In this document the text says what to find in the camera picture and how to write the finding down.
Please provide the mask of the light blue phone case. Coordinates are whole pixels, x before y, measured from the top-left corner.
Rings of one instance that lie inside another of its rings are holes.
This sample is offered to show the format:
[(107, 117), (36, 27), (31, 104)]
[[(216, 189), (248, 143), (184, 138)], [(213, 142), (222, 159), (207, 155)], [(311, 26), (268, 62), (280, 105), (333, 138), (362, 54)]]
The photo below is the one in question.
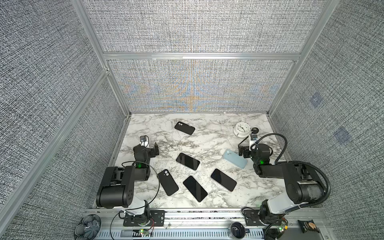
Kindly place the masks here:
[(240, 169), (244, 169), (248, 163), (247, 159), (231, 150), (225, 150), (223, 158)]

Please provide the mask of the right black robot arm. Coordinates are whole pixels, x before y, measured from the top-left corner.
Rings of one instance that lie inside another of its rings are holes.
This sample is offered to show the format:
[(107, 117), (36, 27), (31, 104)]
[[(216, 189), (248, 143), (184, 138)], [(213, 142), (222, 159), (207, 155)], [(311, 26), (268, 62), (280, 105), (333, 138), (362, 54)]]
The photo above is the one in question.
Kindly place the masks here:
[(264, 200), (260, 206), (259, 219), (265, 225), (281, 222), (285, 215), (295, 210), (321, 204), (331, 193), (330, 180), (318, 167), (302, 161), (280, 162), (286, 148), (283, 147), (275, 163), (271, 164), (273, 151), (268, 145), (239, 146), (239, 156), (253, 161), (259, 177), (283, 179), (285, 183), (281, 194)]

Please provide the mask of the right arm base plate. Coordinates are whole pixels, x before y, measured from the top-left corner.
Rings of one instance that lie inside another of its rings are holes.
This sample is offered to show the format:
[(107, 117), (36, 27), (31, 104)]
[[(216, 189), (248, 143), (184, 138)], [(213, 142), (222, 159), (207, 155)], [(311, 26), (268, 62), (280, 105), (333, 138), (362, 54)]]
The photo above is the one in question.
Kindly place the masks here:
[(245, 209), (242, 211), (246, 226), (255, 227), (263, 226), (264, 224), (260, 221), (259, 210)]

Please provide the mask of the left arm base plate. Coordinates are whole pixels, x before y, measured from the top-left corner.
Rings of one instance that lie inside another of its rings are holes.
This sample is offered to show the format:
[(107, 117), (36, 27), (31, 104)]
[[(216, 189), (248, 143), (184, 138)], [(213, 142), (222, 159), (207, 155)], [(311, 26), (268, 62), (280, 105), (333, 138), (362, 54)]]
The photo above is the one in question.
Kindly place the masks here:
[(165, 211), (150, 210), (142, 215), (126, 213), (124, 217), (124, 227), (163, 227), (165, 221)]

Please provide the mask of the black screen purple phone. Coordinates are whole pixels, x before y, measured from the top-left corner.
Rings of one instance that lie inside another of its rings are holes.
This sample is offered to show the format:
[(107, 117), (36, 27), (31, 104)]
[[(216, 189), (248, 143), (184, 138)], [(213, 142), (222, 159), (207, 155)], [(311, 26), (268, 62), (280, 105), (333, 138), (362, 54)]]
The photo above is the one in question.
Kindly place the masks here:
[(213, 171), (213, 173), (211, 174), (211, 178), (230, 192), (232, 192), (237, 185), (237, 182), (234, 179), (232, 179), (219, 169), (215, 169)]

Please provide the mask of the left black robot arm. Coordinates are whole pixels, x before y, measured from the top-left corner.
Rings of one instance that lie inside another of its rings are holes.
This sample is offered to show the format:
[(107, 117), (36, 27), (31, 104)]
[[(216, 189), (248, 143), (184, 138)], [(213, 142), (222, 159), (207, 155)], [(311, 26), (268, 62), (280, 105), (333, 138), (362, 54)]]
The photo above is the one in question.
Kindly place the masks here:
[(137, 145), (134, 147), (135, 160), (129, 161), (129, 166), (107, 167), (97, 192), (97, 207), (123, 207), (125, 225), (153, 224), (150, 203), (134, 196), (134, 186), (136, 182), (149, 179), (153, 171), (150, 160), (159, 154), (156, 143), (153, 148)]

